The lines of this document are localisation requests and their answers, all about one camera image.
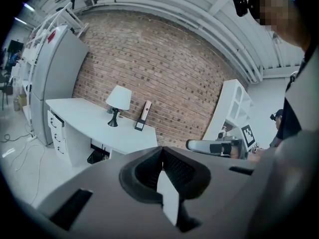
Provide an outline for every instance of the white desk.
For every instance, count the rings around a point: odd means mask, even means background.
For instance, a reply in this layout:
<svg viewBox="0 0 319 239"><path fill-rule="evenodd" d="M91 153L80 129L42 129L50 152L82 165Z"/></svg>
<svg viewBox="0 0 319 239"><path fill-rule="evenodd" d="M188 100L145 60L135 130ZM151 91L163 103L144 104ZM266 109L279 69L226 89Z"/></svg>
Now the white desk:
<svg viewBox="0 0 319 239"><path fill-rule="evenodd" d="M110 153L119 154L157 146L153 127L145 125L143 131L138 131L134 129L136 121L125 117L117 118L118 126L111 127L108 122L113 114L85 99L53 99L46 103L52 112L48 112L48 123L56 152L72 166L92 153L91 139L107 146Z"/></svg>

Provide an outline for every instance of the white ceiling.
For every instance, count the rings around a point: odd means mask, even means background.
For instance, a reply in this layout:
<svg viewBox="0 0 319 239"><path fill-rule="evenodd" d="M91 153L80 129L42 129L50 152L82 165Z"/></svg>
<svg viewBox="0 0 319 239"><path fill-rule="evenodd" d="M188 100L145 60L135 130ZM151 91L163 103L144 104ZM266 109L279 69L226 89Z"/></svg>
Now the white ceiling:
<svg viewBox="0 0 319 239"><path fill-rule="evenodd" d="M20 19L31 26L70 0L30 0L36 13L24 8ZM201 35L219 49L248 79L283 77L298 68L301 49L275 38L248 13L238 17L232 0L76 0L75 11L85 9L132 9L173 20Z"/></svg>

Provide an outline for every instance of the white wall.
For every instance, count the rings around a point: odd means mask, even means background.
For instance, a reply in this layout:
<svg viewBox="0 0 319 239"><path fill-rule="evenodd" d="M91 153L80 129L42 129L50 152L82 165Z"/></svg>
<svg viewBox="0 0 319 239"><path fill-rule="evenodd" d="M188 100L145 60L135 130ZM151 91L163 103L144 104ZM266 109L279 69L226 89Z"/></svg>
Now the white wall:
<svg viewBox="0 0 319 239"><path fill-rule="evenodd" d="M2 48L8 49L11 40L25 43L30 34L31 31L21 26L20 23L14 23L6 36Z"/></svg>
<svg viewBox="0 0 319 239"><path fill-rule="evenodd" d="M248 95L254 102L250 125L262 148L268 148L277 133L275 122L269 117L284 107L286 86L285 78L264 79L248 89Z"/></svg>

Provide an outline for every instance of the white lampshade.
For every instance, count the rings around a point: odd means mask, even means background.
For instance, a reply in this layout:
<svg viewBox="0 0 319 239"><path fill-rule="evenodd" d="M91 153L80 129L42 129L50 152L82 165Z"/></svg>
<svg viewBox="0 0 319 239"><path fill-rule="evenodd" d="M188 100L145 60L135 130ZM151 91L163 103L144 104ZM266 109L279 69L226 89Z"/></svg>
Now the white lampshade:
<svg viewBox="0 0 319 239"><path fill-rule="evenodd" d="M110 93L109 97L105 100L105 102L114 108L121 110L129 110L131 103L131 95L131 90L116 85Z"/></svg>

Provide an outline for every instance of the light fixture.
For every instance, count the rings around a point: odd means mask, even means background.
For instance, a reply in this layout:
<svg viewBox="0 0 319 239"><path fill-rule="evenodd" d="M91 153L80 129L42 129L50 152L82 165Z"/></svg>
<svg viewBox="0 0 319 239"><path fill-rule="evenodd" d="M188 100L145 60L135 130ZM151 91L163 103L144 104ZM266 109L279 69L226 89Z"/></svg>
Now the light fixture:
<svg viewBox="0 0 319 239"><path fill-rule="evenodd" d="M26 3L23 3L23 5L24 5L24 7L28 8L30 11L34 11L34 9L30 5L28 5Z"/></svg>
<svg viewBox="0 0 319 239"><path fill-rule="evenodd" d="M105 102L113 107L113 118L108 122L109 126L118 126L116 116L119 110L129 110L132 91L116 85Z"/></svg>
<svg viewBox="0 0 319 239"><path fill-rule="evenodd" d="M16 17L14 17L14 19L17 20L17 21L19 21L19 22L21 22L21 23L23 23L23 24L25 24L25 25L27 25L27 23L25 23L25 22L22 21L21 19L18 19L18 18L16 18Z"/></svg>

